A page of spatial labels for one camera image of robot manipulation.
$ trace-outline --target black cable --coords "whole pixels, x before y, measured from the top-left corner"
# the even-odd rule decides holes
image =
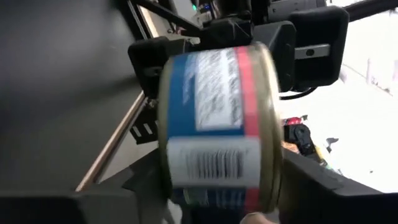
[[[344,9],[349,13],[349,21],[357,21],[398,7],[398,0],[363,0]]]
[[[291,95],[291,96],[281,96],[279,97],[280,100],[295,100],[298,98],[301,98],[303,96],[307,96],[310,93],[312,93],[313,91],[315,91],[317,88],[313,87],[313,88],[309,88],[307,91],[304,91],[302,93],[296,94],[296,95]]]

